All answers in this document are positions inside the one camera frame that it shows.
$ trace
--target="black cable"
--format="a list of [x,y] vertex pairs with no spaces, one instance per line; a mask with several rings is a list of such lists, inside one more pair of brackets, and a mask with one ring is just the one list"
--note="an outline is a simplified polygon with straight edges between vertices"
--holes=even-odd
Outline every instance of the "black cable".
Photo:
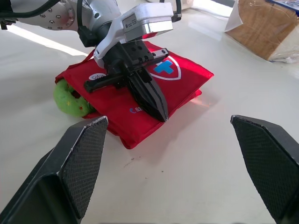
[[176,0],[176,4],[177,4],[177,13],[181,14],[182,13],[182,3],[181,3],[181,0]]
[[26,13],[13,13],[13,12],[0,12],[0,19],[9,19],[9,18],[31,18],[34,16],[38,16],[49,8],[56,5],[60,0],[48,0],[45,4],[40,6],[39,8],[26,12]]
[[77,23],[78,23],[78,28],[83,26],[83,23],[82,23],[82,5],[83,5],[83,0],[77,0]]

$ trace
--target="robotic arm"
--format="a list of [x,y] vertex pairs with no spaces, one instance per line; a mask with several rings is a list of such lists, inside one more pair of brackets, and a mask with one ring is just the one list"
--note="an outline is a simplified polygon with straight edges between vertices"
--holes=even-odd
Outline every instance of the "robotic arm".
[[85,47],[94,46],[94,60],[108,76],[87,81],[93,92],[113,84],[127,86],[139,106],[152,117],[165,122],[167,103],[146,66],[168,56],[167,49],[150,52],[142,39],[173,29],[181,19],[171,3],[144,3],[121,14],[116,0],[2,0],[1,28],[16,21],[50,30],[74,30]]

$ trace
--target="black plastic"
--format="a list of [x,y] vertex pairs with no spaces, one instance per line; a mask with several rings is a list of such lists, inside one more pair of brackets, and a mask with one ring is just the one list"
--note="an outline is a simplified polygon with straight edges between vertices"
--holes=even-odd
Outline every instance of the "black plastic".
[[105,117],[71,126],[0,214],[0,224],[79,224],[98,176]]
[[[108,32],[110,23],[107,23],[98,34],[102,39]],[[93,81],[86,81],[84,88],[93,92],[107,85],[127,86],[138,105],[155,119],[166,122],[168,119],[168,107],[164,94],[146,66],[163,61],[169,54],[160,57],[153,54],[142,40],[136,40],[125,44],[117,43],[104,56],[103,61],[108,75]]]
[[79,26],[78,34],[84,47],[94,47],[99,44],[98,37],[90,31],[86,26]]
[[247,171],[277,224],[299,223],[299,144],[273,123],[234,115]]

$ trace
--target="plastic bag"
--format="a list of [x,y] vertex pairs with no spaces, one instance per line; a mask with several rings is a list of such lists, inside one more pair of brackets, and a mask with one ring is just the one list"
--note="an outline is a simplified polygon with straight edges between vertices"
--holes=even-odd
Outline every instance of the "plastic bag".
[[299,0],[278,3],[236,0],[226,33],[268,61],[298,62]]

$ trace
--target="red pouch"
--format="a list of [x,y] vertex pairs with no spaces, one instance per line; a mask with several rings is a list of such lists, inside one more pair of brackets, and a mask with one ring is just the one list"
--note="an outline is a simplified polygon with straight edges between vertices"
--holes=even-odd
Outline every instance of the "red pouch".
[[[150,51],[161,49],[149,42],[145,44]],[[84,82],[106,75],[104,69],[90,60],[92,55],[90,53],[83,62],[69,66],[56,77],[56,82],[64,78],[97,110],[85,118],[106,115],[109,120],[108,130],[119,136],[126,148],[132,149],[154,133],[163,122],[142,111],[127,88],[117,90],[114,86],[107,86],[88,93],[83,87]],[[171,52],[163,63],[149,66],[148,70],[165,95],[169,117],[179,107],[199,96],[199,88],[213,76],[200,65]]]

